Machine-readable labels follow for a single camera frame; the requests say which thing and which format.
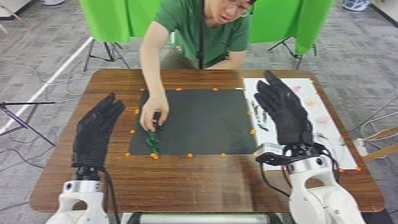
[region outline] green shirt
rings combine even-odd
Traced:
[[[155,21],[169,32],[176,31],[174,47],[197,65],[199,50],[199,0],[164,0]],[[245,51],[249,46],[251,16],[222,24],[204,26],[204,67],[226,60],[229,51]]]

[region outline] person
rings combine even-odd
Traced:
[[[251,13],[256,0],[204,1],[204,68],[242,69],[249,46]],[[169,102],[160,79],[160,69],[196,69],[199,50],[199,0],[164,0],[140,45],[140,65],[149,90],[142,107],[140,125],[155,131],[169,114]],[[176,32],[174,48],[160,62],[160,50]]]

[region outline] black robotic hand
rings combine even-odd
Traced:
[[[78,121],[71,159],[73,167],[103,168],[110,133],[124,111],[123,102],[117,101],[114,103],[114,101],[116,94],[110,93]]]
[[[300,99],[270,71],[265,78],[270,84],[258,82],[254,97],[275,122],[277,142],[281,145],[313,145],[313,125]]]

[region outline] hand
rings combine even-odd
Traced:
[[[140,125],[146,131],[155,132],[156,126],[162,126],[165,123],[169,115],[169,102],[165,94],[160,97],[149,97],[146,101],[146,105],[142,107],[142,113],[140,113]]]
[[[270,84],[258,82],[254,97],[275,122],[277,142],[281,145],[313,145],[313,125],[300,99],[270,71],[265,78]]]
[[[116,94],[110,93],[78,121],[73,144],[73,167],[103,168],[110,133],[124,111],[123,102],[117,101],[114,103],[114,100]]]

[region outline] floor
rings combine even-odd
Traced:
[[[69,56],[91,37],[78,1],[68,1],[61,8],[48,8],[39,2],[21,14],[23,21],[2,21],[9,34],[0,32],[0,101],[27,101],[48,81]],[[140,39],[123,44],[123,56],[132,68],[139,68]],[[293,69],[295,61],[283,47],[267,51],[272,43],[251,45],[247,69]],[[94,51],[103,55],[101,44]],[[78,96],[85,89],[92,72],[103,67],[123,68],[121,61],[107,63],[92,60],[89,71],[82,72],[82,60],[87,48],[73,60],[53,85],[37,97],[37,101],[53,100],[55,105],[39,107],[32,126],[57,142],[57,137],[76,107]],[[302,70],[316,74],[339,118],[354,138],[361,136],[357,126],[398,96],[398,28],[373,9],[348,13],[339,5],[332,8],[318,38],[318,56],[304,57]],[[398,101],[377,114],[377,117],[398,111]],[[0,127],[7,116],[0,113]],[[398,116],[377,124],[379,130],[398,124]],[[384,147],[398,142],[395,137],[375,142]],[[34,184],[41,168],[21,162],[14,149],[37,166],[46,165],[52,155],[50,144],[36,139],[25,130],[0,137],[0,224],[45,223],[50,214],[37,213],[29,207]],[[366,145],[368,151],[377,147]],[[398,154],[368,163],[384,196],[387,212],[398,209]],[[398,223],[398,212],[391,214]]]

